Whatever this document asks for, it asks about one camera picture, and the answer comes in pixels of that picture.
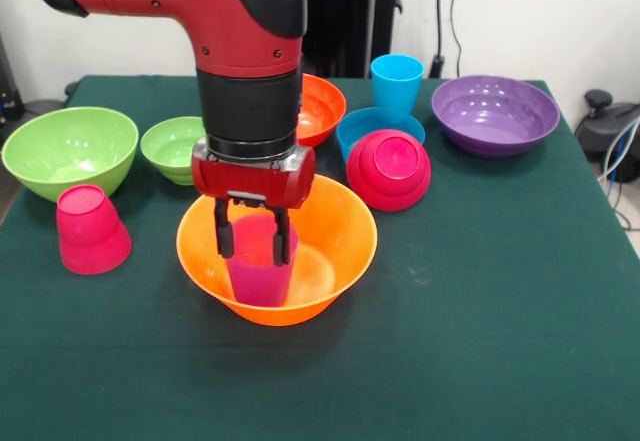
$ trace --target plastic bowl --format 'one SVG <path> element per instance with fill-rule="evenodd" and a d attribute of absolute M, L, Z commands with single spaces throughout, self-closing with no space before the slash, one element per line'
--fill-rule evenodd
<path fill-rule="evenodd" d="M 326 79 L 305 73 L 296 130 L 298 142 L 311 148 L 318 146 L 336 129 L 346 111 L 347 101 L 342 91 Z"/>
<path fill-rule="evenodd" d="M 345 163 L 356 143 L 367 134 L 381 129 L 396 129 L 424 143 L 424 126 L 408 113 L 385 108 L 365 108 L 346 115 L 338 125 L 336 135 Z"/>
<path fill-rule="evenodd" d="M 131 168 L 138 128 L 106 108 L 68 108 L 18 128 L 2 150 L 7 170 L 24 186 L 56 202 L 67 189 L 94 184 L 111 195 Z"/>
<path fill-rule="evenodd" d="M 545 92 L 498 76 L 447 81 L 435 91 L 432 105 L 451 141 L 486 158 L 523 153 L 560 122 L 560 110 Z"/>
<path fill-rule="evenodd" d="M 369 208 L 342 184 L 316 175 L 302 207 L 291 210 L 298 237 L 289 294 L 283 306 L 266 308 L 238 303 L 224 259 L 217 255 L 213 198 L 200 197 L 180 222 L 178 257 L 202 290 L 238 315 L 267 326 L 302 323 L 320 314 L 353 286 L 371 264 L 378 243 Z M 229 206 L 229 218 L 265 212 Z"/>
<path fill-rule="evenodd" d="M 164 177 L 181 186 L 189 186 L 193 184 L 193 146 L 203 136 L 202 118 L 185 116 L 167 119 L 144 133 L 140 150 Z"/>
<path fill-rule="evenodd" d="M 431 161 L 412 136 L 382 130 L 362 138 L 349 156 L 347 177 L 353 190 L 380 211 L 401 211 L 416 204 L 431 183 Z"/>

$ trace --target cable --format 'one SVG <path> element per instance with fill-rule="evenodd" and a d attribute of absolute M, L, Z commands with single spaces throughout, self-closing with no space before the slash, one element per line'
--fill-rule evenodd
<path fill-rule="evenodd" d="M 626 227 L 624 227 L 624 230 L 628 230 L 628 229 L 633 229 L 631 227 L 631 221 L 629 221 L 629 218 L 627 218 L 624 214 L 622 214 L 620 211 L 616 210 L 616 214 L 618 216 L 620 216 L 620 218 L 625 222 L 625 224 L 627 225 Z"/>
<path fill-rule="evenodd" d="M 456 62 L 456 76 L 460 77 L 460 60 L 462 58 L 462 45 L 460 44 L 460 40 L 458 39 L 458 34 L 456 33 L 456 26 L 453 22 L 453 8 L 456 4 L 456 0 L 451 0 L 451 6 L 449 9 L 449 22 L 451 23 L 451 32 L 453 33 L 453 40 L 456 42 L 458 46 L 458 61 Z"/>
<path fill-rule="evenodd" d="M 622 153 L 622 145 L 627 141 L 627 138 L 626 138 L 627 134 L 629 133 L 624 133 L 624 135 L 622 136 L 622 139 L 618 143 L 618 147 L 616 149 L 616 160 L 620 159 L 620 154 Z M 611 195 L 611 190 L 613 189 L 613 185 L 616 184 L 617 176 L 618 176 L 618 168 L 614 169 L 613 174 L 611 175 L 611 183 L 609 184 L 609 191 L 607 191 L 607 199 Z M 619 194 L 620 196 L 622 195 L 622 188 L 620 188 Z"/>
<path fill-rule="evenodd" d="M 436 22 L 438 23 L 438 57 L 442 56 L 442 10 L 440 0 L 436 0 Z"/>
<path fill-rule="evenodd" d="M 622 183 L 618 183 L 618 197 L 616 198 L 615 203 L 613 203 L 613 209 L 615 211 L 618 210 L 618 205 L 620 204 L 621 199 L 622 199 Z"/>
<path fill-rule="evenodd" d="M 633 141 L 635 140 L 636 133 L 638 132 L 638 128 L 639 127 L 640 127 L 640 117 L 634 119 L 629 124 L 627 124 L 627 126 L 625 126 L 624 129 L 622 129 L 618 133 L 618 135 L 614 138 L 613 142 L 609 146 L 609 149 L 607 150 L 607 155 L 604 158 L 603 166 L 605 168 L 605 172 L 600 177 L 598 177 L 598 182 L 602 182 L 603 179 L 606 179 L 607 176 L 609 176 L 620 165 L 620 163 L 622 163 L 622 160 L 625 158 L 625 156 L 627 155 L 627 153 L 631 149 L 631 145 L 633 144 Z M 629 135 L 629 138 L 627 139 L 627 142 L 625 143 L 625 147 L 622 150 L 622 154 L 620 155 L 620 157 L 618 159 L 616 159 L 616 161 L 613 163 L 612 166 L 609 166 L 609 162 L 611 161 L 611 153 L 613 152 L 613 150 L 615 149 L 616 145 L 618 144 L 618 141 L 620 141 L 620 138 L 622 138 L 622 136 L 624 136 L 625 133 L 627 131 L 629 131 L 629 130 L 631 131 L 631 134 Z"/>

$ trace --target table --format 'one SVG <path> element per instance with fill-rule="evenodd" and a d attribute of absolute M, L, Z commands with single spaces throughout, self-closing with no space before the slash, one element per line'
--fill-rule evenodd
<path fill-rule="evenodd" d="M 367 81 L 335 82 L 371 104 Z M 0 438 L 640 438 L 640 266 L 566 123 L 477 159 L 439 129 L 437 84 L 414 113 L 427 196 L 374 213 L 371 268 L 299 326 L 253 325 L 188 280 L 175 233 L 197 193 L 141 154 L 113 196 L 133 253 L 101 277 L 63 269 L 53 204 L 23 190 L 0 227 Z M 69 105 L 141 133 L 199 114 L 187 77 L 90 76 Z M 317 152 L 344 182 L 335 139 Z"/>

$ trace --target blue bowl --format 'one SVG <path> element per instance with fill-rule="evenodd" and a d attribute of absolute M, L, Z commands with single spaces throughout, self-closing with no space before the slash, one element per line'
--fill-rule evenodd
<path fill-rule="evenodd" d="M 359 109 L 347 114 L 336 130 L 344 162 L 360 139 L 381 129 L 397 129 L 424 143 L 424 126 L 410 114 L 384 108 Z"/>

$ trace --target upside-down pink cup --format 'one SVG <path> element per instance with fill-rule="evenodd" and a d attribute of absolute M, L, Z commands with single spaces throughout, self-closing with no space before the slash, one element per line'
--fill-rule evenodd
<path fill-rule="evenodd" d="M 56 224 L 62 264 L 73 273 L 105 273 L 122 264 L 131 252 L 127 228 L 98 186 L 74 186 L 62 193 Z"/>

